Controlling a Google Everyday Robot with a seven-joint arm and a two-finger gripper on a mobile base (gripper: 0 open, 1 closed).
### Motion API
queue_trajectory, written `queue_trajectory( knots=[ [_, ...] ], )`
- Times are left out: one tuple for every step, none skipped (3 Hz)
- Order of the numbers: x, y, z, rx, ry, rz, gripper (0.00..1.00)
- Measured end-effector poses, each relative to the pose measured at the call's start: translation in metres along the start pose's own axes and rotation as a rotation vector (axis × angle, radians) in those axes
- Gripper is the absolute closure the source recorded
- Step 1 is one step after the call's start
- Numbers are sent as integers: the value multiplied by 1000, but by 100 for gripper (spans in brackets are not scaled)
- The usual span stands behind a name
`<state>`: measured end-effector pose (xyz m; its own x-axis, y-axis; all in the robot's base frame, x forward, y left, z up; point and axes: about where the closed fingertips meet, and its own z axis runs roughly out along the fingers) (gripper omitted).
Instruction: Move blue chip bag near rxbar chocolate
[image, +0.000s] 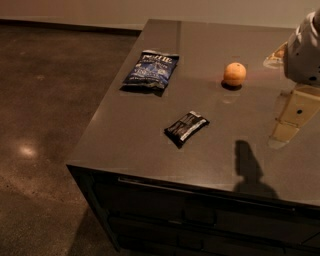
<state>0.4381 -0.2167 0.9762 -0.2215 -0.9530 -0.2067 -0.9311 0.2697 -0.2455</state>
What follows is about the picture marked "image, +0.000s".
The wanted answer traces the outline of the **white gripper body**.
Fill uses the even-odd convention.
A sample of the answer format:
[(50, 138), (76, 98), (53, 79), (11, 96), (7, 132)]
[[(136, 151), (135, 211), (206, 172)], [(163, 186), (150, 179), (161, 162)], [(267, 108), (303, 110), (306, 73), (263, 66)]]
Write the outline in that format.
[(308, 14), (289, 37), (284, 73), (296, 83), (320, 85), (320, 9)]

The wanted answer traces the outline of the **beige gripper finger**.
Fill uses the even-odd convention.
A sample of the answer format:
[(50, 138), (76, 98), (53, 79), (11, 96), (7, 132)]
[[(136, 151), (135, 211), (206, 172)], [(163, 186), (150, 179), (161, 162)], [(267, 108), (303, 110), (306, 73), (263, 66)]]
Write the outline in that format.
[(271, 148), (288, 144), (320, 111), (320, 88), (297, 84), (286, 96), (286, 101), (268, 140)]
[(271, 69), (282, 67), (286, 48), (287, 43), (284, 42), (264, 60), (263, 65)]

